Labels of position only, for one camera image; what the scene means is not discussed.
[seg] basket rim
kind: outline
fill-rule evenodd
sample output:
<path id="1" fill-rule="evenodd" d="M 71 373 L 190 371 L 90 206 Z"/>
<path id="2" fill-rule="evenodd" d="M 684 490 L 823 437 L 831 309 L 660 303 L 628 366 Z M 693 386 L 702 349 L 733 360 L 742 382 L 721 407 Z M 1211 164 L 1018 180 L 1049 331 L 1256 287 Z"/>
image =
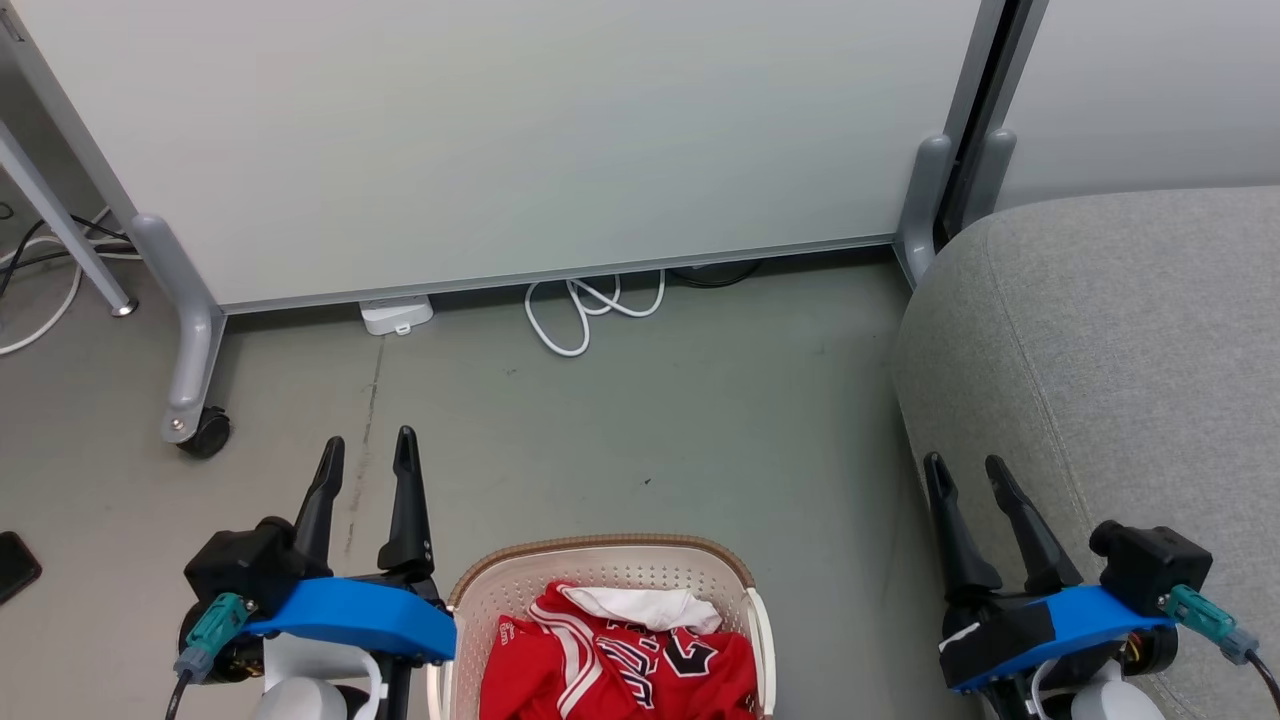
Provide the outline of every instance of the basket rim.
<path id="1" fill-rule="evenodd" d="M 755 578 L 751 577 L 751 571 L 746 569 L 746 564 L 733 555 L 727 547 L 719 544 L 718 542 L 709 541 L 707 538 L 700 538 L 698 536 L 677 536 L 677 534 L 658 534 L 658 533 L 621 533 L 621 534 L 605 534 L 605 536 L 573 536 L 567 538 L 557 538 L 549 541 L 527 542 L 522 544 L 513 544 L 511 547 L 504 547 L 497 552 L 492 552 L 485 557 L 481 557 L 466 573 L 462 578 L 453 585 L 453 592 L 449 593 L 449 607 L 457 607 L 462 601 L 463 593 L 467 588 L 480 577 L 481 573 L 504 562 L 507 560 L 515 560 L 518 557 L 527 557 L 530 555 L 543 555 L 547 552 L 559 552 L 564 550 L 590 550 L 595 547 L 622 547 L 622 546 L 652 546 L 652 547 L 684 547 L 692 550 L 701 550 L 703 552 L 710 553 L 724 561 L 733 574 L 737 575 L 739 580 L 742 582 L 744 588 L 754 588 Z"/>

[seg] gray connector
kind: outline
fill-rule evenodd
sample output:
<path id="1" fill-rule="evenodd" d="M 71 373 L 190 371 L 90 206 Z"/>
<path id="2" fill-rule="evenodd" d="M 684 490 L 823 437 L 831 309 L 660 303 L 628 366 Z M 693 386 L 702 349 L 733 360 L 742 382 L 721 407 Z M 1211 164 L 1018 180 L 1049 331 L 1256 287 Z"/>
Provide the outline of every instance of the gray connector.
<path id="1" fill-rule="evenodd" d="M 182 651 L 178 660 L 173 664 L 174 673 L 182 674 L 183 670 L 191 673 L 191 684 L 198 685 L 205 682 L 209 676 L 209 671 L 214 669 L 214 656 L 209 655 L 204 650 L 195 646 L 188 646 L 187 650 Z"/>
<path id="2" fill-rule="evenodd" d="M 1258 638 L 1235 628 L 1217 643 L 1217 647 L 1222 651 L 1222 657 L 1236 665 L 1245 665 L 1249 660 L 1244 657 L 1244 653 L 1253 651 L 1257 655 Z"/>

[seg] white cloth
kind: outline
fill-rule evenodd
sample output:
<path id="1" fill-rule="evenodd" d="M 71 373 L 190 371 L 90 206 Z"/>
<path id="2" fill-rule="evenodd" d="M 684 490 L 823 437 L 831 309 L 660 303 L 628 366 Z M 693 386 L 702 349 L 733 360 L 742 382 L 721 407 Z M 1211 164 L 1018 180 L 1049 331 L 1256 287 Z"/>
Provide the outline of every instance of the white cloth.
<path id="1" fill-rule="evenodd" d="M 687 589 L 641 591 L 618 588 L 561 587 L 561 593 L 582 612 L 605 620 L 635 623 L 653 633 L 689 628 L 698 634 L 714 633 L 721 625 L 712 603 Z"/>

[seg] teal connector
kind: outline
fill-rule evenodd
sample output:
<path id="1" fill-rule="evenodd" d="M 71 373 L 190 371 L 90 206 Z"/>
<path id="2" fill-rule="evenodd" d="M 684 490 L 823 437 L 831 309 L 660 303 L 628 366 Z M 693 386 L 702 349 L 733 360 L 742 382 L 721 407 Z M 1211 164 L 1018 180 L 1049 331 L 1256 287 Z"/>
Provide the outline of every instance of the teal connector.
<path id="1" fill-rule="evenodd" d="M 191 682 L 200 684 L 214 669 L 214 659 L 227 643 L 244 629 L 250 609 L 246 601 L 234 593 L 218 596 L 209 610 L 201 615 L 196 626 L 187 633 L 187 648 L 178 656 L 173 669 L 180 676 L 191 673 Z"/>
<path id="2" fill-rule="evenodd" d="M 1258 650 L 1258 638 L 1236 626 L 1235 618 L 1187 585 L 1175 585 L 1160 609 L 1180 625 L 1204 635 L 1236 665 L 1248 662 L 1245 653 Z"/>

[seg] black smartphone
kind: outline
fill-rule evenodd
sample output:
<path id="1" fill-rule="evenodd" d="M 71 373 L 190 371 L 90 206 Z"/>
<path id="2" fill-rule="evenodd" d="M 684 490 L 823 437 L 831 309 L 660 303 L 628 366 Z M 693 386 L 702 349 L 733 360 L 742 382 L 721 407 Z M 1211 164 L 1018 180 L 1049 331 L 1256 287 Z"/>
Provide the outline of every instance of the black smartphone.
<path id="1" fill-rule="evenodd" d="M 40 577 L 40 562 L 27 550 L 18 533 L 0 533 L 0 605 L 18 594 Z"/>

